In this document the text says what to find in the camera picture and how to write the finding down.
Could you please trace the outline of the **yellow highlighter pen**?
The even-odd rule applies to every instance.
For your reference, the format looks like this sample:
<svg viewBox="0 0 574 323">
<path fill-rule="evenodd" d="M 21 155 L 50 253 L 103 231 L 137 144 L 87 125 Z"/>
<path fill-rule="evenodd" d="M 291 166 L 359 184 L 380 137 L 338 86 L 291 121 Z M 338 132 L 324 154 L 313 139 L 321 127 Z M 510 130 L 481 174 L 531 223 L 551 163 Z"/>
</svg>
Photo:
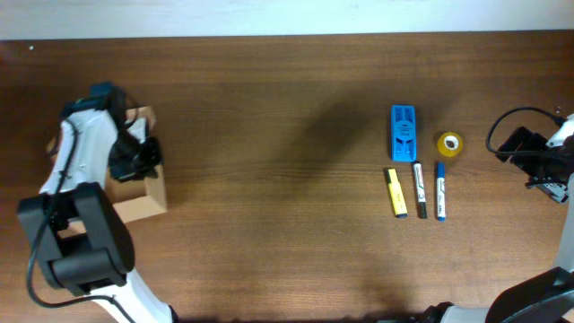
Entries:
<svg viewBox="0 0 574 323">
<path fill-rule="evenodd" d="M 396 218 L 406 218 L 408 216 L 408 211 L 396 170 L 386 169 L 386 177 L 395 216 Z"/>
</svg>

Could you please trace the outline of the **blue whiteboard eraser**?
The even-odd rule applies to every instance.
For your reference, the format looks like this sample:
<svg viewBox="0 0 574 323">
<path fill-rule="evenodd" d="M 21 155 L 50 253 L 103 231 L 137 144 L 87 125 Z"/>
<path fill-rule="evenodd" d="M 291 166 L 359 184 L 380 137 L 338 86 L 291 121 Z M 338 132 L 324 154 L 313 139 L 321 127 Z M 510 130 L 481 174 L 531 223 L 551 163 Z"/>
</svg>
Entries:
<svg viewBox="0 0 574 323">
<path fill-rule="evenodd" d="M 393 105 L 391 108 L 391 159 L 414 162 L 417 158 L 415 107 Z"/>
</svg>

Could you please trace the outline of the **brown cardboard box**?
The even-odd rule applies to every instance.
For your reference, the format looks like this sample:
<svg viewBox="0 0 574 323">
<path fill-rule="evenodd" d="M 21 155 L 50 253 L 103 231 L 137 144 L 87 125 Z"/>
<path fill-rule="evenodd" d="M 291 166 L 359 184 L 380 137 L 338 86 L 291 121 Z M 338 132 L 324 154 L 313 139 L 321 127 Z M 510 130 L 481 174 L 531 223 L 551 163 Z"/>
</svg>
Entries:
<svg viewBox="0 0 574 323">
<path fill-rule="evenodd" d="M 129 109 L 126 116 L 129 119 L 137 117 L 137 122 L 128 131 L 140 142 L 143 141 L 143 124 L 147 126 L 149 131 L 156 124 L 156 117 L 151 106 Z M 142 180 L 119 182 L 111 177 L 110 169 L 107 169 L 105 192 L 124 223 L 167 212 L 168 204 L 162 163 L 156 165 L 154 170 L 157 173 L 156 178 L 146 177 Z"/>
</svg>

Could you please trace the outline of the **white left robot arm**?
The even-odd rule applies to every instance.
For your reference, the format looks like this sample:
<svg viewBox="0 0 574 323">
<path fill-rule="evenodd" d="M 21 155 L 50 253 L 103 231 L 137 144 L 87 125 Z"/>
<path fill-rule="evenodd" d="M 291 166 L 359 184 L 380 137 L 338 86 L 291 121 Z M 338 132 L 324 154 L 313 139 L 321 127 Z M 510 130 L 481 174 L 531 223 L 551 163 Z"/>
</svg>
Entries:
<svg viewBox="0 0 574 323">
<path fill-rule="evenodd" d="M 158 140 L 132 136 L 125 116 L 63 109 L 54 168 L 39 194 L 17 209 L 30 242 L 26 290 L 46 309 L 93 301 L 118 322 L 176 322 L 174 309 L 138 274 L 130 233 L 105 192 L 107 172 L 143 179 L 161 163 Z"/>
</svg>

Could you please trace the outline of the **blue whiteboard marker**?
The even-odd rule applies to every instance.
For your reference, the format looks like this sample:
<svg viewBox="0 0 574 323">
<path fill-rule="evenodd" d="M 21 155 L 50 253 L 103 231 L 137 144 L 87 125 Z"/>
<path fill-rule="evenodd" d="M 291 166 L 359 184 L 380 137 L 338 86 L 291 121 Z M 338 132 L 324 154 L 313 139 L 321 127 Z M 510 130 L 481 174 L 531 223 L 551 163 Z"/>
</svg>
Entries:
<svg viewBox="0 0 574 323">
<path fill-rule="evenodd" d="M 445 164 L 437 163 L 437 218 L 440 222 L 445 222 L 446 215 L 446 192 L 445 192 Z"/>
</svg>

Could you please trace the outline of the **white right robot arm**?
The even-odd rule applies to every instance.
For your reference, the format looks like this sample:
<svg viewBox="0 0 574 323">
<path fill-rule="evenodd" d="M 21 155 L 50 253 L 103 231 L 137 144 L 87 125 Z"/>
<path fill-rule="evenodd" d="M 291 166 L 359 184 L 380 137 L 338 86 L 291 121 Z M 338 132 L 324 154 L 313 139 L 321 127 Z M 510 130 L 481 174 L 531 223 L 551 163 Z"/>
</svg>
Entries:
<svg viewBox="0 0 574 323">
<path fill-rule="evenodd" d="M 488 151 L 509 161 L 529 177 L 527 188 L 539 188 L 568 212 L 552 268 L 508 288 L 488 308 L 463 308 L 451 302 L 430 306 L 419 322 L 564 322 L 573 309 L 573 117 L 550 115 L 558 130 L 551 138 L 517 128 L 498 149 Z"/>
</svg>

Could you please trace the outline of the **black whiteboard marker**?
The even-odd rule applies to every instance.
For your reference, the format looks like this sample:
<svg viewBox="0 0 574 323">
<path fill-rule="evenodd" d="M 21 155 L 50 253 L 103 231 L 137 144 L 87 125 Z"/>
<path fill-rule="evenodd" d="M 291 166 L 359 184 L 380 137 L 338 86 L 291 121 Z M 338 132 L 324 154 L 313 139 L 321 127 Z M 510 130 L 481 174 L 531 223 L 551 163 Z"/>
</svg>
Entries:
<svg viewBox="0 0 574 323">
<path fill-rule="evenodd" d="M 417 197 L 417 204 L 419 206 L 419 214 L 422 219 L 427 219 L 428 213 L 426 207 L 426 194 L 422 175 L 422 165 L 418 161 L 413 162 L 413 174 L 415 179 L 416 197 Z"/>
</svg>

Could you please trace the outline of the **yellow tape roll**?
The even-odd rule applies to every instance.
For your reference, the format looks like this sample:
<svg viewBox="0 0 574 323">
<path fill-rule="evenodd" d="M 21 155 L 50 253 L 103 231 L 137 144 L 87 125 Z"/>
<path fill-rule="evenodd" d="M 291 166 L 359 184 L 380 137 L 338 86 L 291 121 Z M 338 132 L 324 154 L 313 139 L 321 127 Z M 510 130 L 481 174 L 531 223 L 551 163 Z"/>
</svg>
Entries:
<svg viewBox="0 0 574 323">
<path fill-rule="evenodd" d="M 442 156 L 454 158 L 463 150 L 462 137 L 455 132 L 445 132 L 439 137 L 437 148 Z"/>
</svg>

